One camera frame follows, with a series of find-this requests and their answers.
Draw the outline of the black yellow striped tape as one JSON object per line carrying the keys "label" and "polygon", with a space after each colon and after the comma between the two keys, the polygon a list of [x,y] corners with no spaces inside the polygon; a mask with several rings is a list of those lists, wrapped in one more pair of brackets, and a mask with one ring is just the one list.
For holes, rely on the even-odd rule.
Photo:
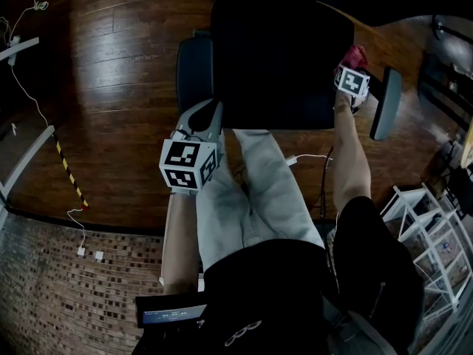
{"label": "black yellow striped tape", "polygon": [[68,178],[69,178],[71,184],[73,185],[75,191],[77,192],[77,195],[79,196],[79,198],[80,198],[80,200],[81,200],[81,208],[82,208],[82,209],[88,209],[88,208],[89,208],[89,204],[88,204],[88,202],[86,201],[86,199],[85,199],[85,197],[84,197],[82,191],[81,191],[80,188],[78,187],[77,181],[75,180],[75,178],[74,178],[74,176],[73,176],[73,174],[72,174],[72,172],[71,172],[71,170],[70,170],[70,167],[69,167],[69,165],[68,165],[68,163],[67,163],[67,160],[66,160],[66,158],[64,157],[64,153],[63,153],[63,151],[62,151],[60,142],[59,142],[59,140],[58,140],[58,136],[57,136],[55,133],[53,133],[53,134],[52,134],[52,138],[53,138],[53,140],[55,141],[55,147],[56,147],[57,152],[58,152],[58,154],[59,154],[59,156],[60,156],[61,162],[62,162],[62,164],[63,164],[63,166],[64,166],[65,171],[66,171],[66,174],[67,174],[67,176],[68,176]]}

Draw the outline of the small black monitor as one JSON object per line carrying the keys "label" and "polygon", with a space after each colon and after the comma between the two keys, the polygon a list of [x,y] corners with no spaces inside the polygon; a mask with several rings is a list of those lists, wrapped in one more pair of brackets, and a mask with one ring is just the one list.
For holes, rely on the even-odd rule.
{"label": "small black monitor", "polygon": [[150,328],[156,325],[199,321],[207,306],[207,299],[202,291],[136,297],[135,304],[138,328]]}

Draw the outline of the black office chair seat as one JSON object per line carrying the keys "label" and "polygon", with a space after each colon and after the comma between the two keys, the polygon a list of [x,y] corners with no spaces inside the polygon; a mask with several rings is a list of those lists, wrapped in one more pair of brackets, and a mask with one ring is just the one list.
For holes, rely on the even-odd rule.
{"label": "black office chair seat", "polygon": [[333,128],[334,70],[354,25],[312,0],[216,0],[214,95],[229,129]]}

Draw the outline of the person's right forearm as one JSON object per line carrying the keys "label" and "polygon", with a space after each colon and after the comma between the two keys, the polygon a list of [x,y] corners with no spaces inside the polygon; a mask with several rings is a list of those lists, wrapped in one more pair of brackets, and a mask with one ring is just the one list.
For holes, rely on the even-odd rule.
{"label": "person's right forearm", "polygon": [[337,91],[334,106],[334,192],[335,207],[342,213],[356,197],[371,198],[371,173],[351,110],[351,96]]}

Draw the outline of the white desk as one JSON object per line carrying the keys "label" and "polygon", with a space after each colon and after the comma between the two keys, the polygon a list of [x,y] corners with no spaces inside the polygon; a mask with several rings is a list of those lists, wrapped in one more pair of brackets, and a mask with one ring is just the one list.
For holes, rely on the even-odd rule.
{"label": "white desk", "polygon": [[22,50],[28,49],[35,45],[39,44],[39,37],[32,38],[28,41],[20,42],[12,47],[8,47],[6,50],[0,52],[0,61],[3,61],[6,58],[10,58],[16,53],[21,52]]}
{"label": "white desk", "polygon": [[19,161],[13,167],[13,170],[7,176],[4,183],[0,181],[0,201],[3,206],[7,206],[7,198],[21,173],[25,170],[28,163],[33,159],[38,150],[55,132],[55,127],[49,125],[30,145],[26,152],[20,157]]}

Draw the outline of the white shelf rack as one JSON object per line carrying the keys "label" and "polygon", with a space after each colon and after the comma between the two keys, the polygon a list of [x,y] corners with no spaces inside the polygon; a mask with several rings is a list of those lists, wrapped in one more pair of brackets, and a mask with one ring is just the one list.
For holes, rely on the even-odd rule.
{"label": "white shelf rack", "polygon": [[445,197],[437,199],[426,185],[401,190],[381,211],[398,242],[409,251],[426,292],[426,319],[458,310],[473,283],[473,242],[457,211]]}

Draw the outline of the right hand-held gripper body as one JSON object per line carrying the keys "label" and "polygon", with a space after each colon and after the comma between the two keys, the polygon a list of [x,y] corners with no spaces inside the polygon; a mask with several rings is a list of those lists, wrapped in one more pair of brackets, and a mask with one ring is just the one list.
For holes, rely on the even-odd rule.
{"label": "right hand-held gripper body", "polygon": [[369,95],[370,77],[365,73],[352,70],[339,64],[333,85],[351,97],[350,108],[353,114],[360,110]]}

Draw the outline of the person's left forearm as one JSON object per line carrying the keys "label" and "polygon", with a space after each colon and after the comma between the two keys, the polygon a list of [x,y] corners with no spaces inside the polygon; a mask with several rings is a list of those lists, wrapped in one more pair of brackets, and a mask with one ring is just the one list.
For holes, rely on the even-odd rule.
{"label": "person's left forearm", "polygon": [[194,293],[198,289],[199,249],[196,197],[170,197],[163,244],[162,278],[165,294]]}

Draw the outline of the person's black shirt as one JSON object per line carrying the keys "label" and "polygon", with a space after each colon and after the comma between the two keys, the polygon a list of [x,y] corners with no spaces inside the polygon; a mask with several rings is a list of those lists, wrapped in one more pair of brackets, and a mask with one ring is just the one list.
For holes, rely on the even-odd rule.
{"label": "person's black shirt", "polygon": [[205,272],[199,321],[143,328],[132,355],[328,355],[322,297],[410,355],[423,280],[368,197],[344,207],[333,257],[330,270],[325,250],[301,240],[241,249]]}

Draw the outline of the person's grey trousers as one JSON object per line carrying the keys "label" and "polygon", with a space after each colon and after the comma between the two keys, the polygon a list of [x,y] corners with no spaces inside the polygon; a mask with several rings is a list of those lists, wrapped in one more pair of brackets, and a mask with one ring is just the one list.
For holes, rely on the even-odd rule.
{"label": "person's grey trousers", "polygon": [[203,268],[269,240],[323,240],[278,143],[265,129],[235,129],[248,179],[244,192],[222,160],[196,197]]}

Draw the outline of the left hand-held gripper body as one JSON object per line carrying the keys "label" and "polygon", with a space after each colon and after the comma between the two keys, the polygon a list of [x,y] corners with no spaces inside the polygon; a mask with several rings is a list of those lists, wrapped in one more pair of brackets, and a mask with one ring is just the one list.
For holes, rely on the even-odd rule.
{"label": "left hand-held gripper body", "polygon": [[203,140],[203,132],[175,129],[163,142],[159,167],[173,193],[195,195],[211,180],[221,159],[220,136]]}

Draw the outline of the pink cloth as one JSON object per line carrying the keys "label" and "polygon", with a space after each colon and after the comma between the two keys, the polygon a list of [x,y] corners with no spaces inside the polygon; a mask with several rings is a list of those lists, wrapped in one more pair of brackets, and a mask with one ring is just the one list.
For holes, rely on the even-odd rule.
{"label": "pink cloth", "polygon": [[364,48],[360,45],[352,45],[345,54],[341,64],[352,70],[365,70],[368,61]]}

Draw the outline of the grey crossbody bag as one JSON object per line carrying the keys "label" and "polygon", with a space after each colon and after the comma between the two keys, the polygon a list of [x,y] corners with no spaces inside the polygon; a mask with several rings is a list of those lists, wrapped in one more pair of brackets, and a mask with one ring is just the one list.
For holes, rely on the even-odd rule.
{"label": "grey crossbody bag", "polygon": [[328,355],[398,355],[395,349],[354,311],[342,312],[322,297],[327,322]]}

